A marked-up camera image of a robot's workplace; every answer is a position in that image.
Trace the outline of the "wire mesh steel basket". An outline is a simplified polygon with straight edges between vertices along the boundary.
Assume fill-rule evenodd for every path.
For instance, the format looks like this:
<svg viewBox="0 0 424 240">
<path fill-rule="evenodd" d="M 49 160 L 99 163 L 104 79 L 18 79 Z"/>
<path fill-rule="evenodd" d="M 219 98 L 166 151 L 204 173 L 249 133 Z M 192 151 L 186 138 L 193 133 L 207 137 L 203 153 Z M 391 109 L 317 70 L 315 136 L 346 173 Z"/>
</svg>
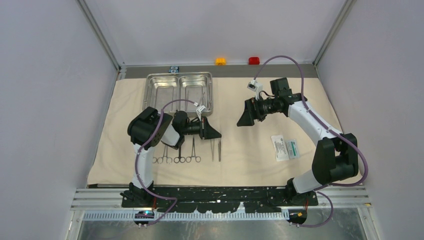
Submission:
<svg viewBox="0 0 424 240">
<path fill-rule="evenodd" d="M 202 116 L 212 115 L 214 109 L 213 78 L 210 72 L 155 73 L 146 78 L 142 109 L 160 110 L 170 101 L 182 99 L 206 107 Z"/>
</svg>

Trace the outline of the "green white packet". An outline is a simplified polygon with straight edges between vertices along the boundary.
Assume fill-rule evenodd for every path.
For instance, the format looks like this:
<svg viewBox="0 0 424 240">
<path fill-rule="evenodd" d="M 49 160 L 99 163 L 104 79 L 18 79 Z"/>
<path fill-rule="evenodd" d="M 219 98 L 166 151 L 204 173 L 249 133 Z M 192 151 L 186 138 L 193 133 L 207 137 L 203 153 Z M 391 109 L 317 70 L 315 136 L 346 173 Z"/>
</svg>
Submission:
<svg viewBox="0 0 424 240">
<path fill-rule="evenodd" d="M 285 141 L 289 159 L 300 158 L 298 144 L 296 139 L 289 139 Z"/>
</svg>

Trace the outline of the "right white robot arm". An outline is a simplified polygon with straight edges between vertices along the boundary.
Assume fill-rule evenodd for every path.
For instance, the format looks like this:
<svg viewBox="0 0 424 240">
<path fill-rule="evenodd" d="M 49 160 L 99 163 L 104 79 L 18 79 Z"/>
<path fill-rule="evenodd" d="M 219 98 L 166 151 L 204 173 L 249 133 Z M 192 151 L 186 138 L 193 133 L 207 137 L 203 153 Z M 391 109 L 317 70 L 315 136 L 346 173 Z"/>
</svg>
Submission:
<svg viewBox="0 0 424 240">
<path fill-rule="evenodd" d="M 267 115 L 282 113 L 298 124 L 315 145 L 311 169 L 302 175 L 290 178 L 285 185 L 285 198 L 291 205 L 299 205 L 306 193 L 333 182 L 353 178 L 359 173 L 357 139 L 343 134 L 313 112 L 307 98 L 293 93 L 287 78 L 270 81 L 271 95 L 263 98 L 262 84 L 256 80 L 247 88 L 255 96 L 245 100 L 244 110 L 237 122 L 238 127 L 253 126 L 262 122 Z"/>
</svg>

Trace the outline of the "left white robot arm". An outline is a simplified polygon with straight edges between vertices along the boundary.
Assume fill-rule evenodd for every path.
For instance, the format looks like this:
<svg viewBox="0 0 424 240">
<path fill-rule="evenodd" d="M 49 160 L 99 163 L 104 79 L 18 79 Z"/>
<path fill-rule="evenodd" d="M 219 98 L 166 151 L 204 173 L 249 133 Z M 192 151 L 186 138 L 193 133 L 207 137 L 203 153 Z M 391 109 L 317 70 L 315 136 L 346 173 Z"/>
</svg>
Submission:
<svg viewBox="0 0 424 240">
<path fill-rule="evenodd" d="M 179 150 L 185 136 L 198 135 L 201 140 L 214 140 L 222 134 L 213 128 L 205 116 L 190 119 L 188 113 L 178 110 L 174 115 L 160 113 L 148 107 L 128 125 L 127 134 L 135 151 L 134 175 L 128 189 L 122 192 L 122 206 L 148 207 L 153 194 L 153 162 L 159 143 Z"/>
</svg>

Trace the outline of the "long steel forceps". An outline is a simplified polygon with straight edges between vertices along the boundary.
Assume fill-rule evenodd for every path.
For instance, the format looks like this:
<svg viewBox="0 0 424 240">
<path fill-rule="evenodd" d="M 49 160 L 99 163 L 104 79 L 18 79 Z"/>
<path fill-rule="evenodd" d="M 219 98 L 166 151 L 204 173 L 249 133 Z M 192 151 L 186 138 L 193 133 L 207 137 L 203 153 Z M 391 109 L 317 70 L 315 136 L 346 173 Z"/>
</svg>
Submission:
<svg viewBox="0 0 424 240">
<path fill-rule="evenodd" d="M 168 148 L 169 147 L 167 145 L 164 146 L 162 156 L 157 157 L 155 160 L 157 164 L 163 164 L 163 163 L 170 164 L 173 162 L 173 159 L 170 156 L 168 156 Z"/>
</svg>

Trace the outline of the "short steel scissors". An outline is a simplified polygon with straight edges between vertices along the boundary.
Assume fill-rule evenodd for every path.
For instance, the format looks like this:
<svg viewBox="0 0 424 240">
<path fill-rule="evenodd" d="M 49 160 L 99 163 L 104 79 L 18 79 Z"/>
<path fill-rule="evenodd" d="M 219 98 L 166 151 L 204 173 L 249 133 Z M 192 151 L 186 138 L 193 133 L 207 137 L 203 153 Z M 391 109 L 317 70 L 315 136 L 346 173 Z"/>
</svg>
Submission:
<svg viewBox="0 0 424 240">
<path fill-rule="evenodd" d="M 178 149 L 178 155 L 173 159 L 175 164 L 183 164 L 186 162 L 186 158 L 182 156 L 182 147 Z"/>
</svg>

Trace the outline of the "white sterile pouch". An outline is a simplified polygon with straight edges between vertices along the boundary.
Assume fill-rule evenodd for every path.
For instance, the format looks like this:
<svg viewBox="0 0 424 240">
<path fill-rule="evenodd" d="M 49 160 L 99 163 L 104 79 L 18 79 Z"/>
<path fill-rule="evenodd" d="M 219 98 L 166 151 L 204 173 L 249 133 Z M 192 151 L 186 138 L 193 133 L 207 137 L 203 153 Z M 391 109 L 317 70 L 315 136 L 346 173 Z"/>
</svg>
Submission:
<svg viewBox="0 0 424 240">
<path fill-rule="evenodd" d="M 275 160 L 277 162 L 288 161 L 290 157 L 283 135 L 272 135 L 270 138 L 274 147 Z"/>
</svg>

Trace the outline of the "beige cloth wrap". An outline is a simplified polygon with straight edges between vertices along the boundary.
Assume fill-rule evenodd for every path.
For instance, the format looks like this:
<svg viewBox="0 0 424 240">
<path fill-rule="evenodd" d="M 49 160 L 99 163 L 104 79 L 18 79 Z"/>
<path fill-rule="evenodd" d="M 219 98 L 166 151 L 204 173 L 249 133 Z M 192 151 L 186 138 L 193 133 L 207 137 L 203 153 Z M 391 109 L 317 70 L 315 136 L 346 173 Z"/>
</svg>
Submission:
<svg viewBox="0 0 424 240">
<path fill-rule="evenodd" d="M 195 151 L 201 162 L 155 163 L 152 176 L 156 185 L 184 186 L 284 186 L 288 179 L 311 169 L 315 145 L 307 134 L 282 113 L 269 114 L 253 126 L 237 127 L 245 100 L 253 93 L 247 89 L 249 78 L 214 77 L 214 109 L 208 121 L 221 137 L 221 162 L 218 141 L 214 161 L 209 140 L 195 136 Z M 127 78 L 116 82 L 88 184 L 128 185 L 134 174 L 135 150 L 127 133 L 129 123 L 142 112 L 146 80 Z M 271 136 L 284 141 L 296 139 L 300 158 L 276 161 Z M 191 154 L 193 136 L 186 137 L 181 154 Z"/>
</svg>

